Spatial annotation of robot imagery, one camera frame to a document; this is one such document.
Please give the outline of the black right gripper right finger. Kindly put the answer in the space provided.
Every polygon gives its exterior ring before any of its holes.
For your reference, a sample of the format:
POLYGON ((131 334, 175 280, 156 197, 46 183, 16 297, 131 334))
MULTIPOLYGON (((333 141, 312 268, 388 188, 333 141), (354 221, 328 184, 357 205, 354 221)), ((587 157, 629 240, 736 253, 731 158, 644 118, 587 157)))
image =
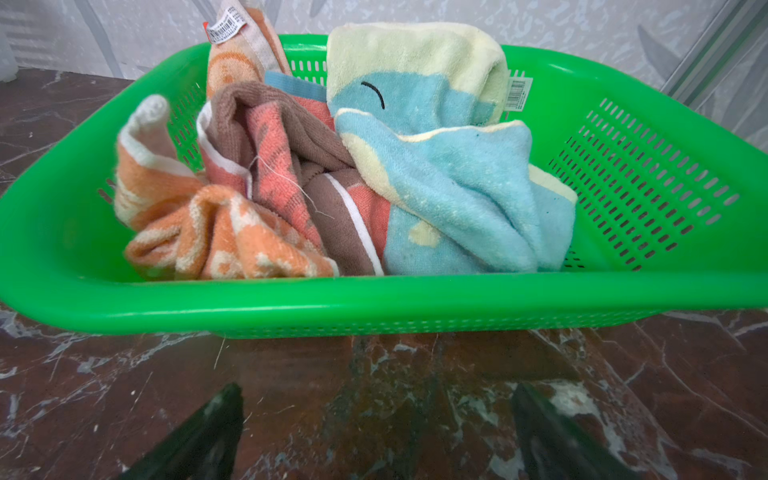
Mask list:
POLYGON ((576 422, 559 413, 532 385, 519 384, 511 399, 518 444, 530 479, 637 479, 576 422))

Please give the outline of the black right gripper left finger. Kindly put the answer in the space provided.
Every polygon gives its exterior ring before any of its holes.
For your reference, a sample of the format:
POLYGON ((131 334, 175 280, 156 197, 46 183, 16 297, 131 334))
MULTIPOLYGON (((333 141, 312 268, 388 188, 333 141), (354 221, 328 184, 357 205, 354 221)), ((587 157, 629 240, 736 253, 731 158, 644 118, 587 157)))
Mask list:
POLYGON ((243 422, 242 389, 230 383, 119 477, 229 479, 243 422))

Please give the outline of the orange bunny pattern towel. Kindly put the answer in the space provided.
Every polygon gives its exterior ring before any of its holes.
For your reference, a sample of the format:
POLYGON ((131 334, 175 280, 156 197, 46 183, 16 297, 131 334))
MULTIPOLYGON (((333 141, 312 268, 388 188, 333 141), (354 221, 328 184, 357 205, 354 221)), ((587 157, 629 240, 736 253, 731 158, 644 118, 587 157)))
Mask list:
MULTIPOLYGON (((221 4, 206 29, 211 44, 206 101, 234 83, 286 74, 290 67, 264 13, 221 4)), ((335 277, 337 263, 267 208, 211 182, 176 154, 167 128, 171 108, 146 97, 117 140, 116 217, 134 231, 125 258, 150 279, 335 277)))

